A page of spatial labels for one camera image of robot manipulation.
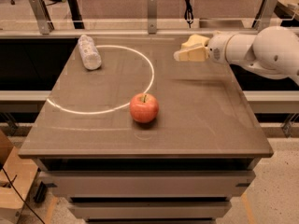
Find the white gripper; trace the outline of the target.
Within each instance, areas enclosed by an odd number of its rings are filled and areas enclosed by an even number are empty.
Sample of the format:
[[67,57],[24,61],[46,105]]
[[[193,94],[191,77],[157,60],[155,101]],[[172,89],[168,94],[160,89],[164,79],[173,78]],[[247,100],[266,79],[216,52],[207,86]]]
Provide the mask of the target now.
[[215,33],[208,41],[207,50],[204,46],[191,46],[174,53],[174,59],[179,62],[204,62],[209,58],[214,63],[226,64],[226,49],[232,33]]

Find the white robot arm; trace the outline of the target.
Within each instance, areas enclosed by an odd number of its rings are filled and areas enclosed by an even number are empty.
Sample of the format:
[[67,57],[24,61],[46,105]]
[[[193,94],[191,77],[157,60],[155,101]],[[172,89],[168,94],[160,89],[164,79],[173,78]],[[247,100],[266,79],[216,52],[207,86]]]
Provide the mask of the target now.
[[191,35],[174,53],[178,62],[234,64],[261,77],[290,78],[299,85],[299,36],[289,28],[267,27],[257,35],[216,32]]

